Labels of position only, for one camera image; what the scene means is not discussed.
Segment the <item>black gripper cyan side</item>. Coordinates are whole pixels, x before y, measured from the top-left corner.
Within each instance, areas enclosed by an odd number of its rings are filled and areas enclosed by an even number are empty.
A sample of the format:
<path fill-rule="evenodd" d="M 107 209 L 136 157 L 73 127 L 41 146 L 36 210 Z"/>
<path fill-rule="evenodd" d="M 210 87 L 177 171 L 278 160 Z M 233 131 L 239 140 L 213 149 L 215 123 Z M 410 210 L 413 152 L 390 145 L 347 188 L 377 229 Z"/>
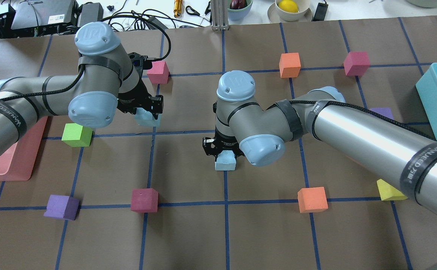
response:
<path fill-rule="evenodd" d="M 214 156 L 215 158 L 217 158 L 218 155 L 225 150 L 232 151 L 235 155 L 235 158 L 239 156 L 245 156 L 239 147 L 239 142 L 237 141 L 236 137 L 224 135 L 217 130 L 217 128 L 215 129 L 213 138 L 202 138 L 202 147 L 206 155 Z"/>

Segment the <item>robot arm near cyan bin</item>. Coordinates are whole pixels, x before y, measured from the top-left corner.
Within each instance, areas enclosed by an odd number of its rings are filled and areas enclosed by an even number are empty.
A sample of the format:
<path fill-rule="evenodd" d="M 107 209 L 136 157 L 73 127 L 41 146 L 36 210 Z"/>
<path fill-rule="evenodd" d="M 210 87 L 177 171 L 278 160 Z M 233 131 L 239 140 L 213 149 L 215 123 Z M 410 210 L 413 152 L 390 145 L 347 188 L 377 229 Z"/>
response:
<path fill-rule="evenodd" d="M 215 135 L 206 155 L 232 152 L 263 167 L 280 159 L 285 144 L 310 134 L 381 176 L 407 198 L 437 215 L 437 141 L 383 115 L 345 102 L 334 87 L 309 91 L 264 110 L 256 82 L 233 70 L 220 77 L 214 104 Z"/>

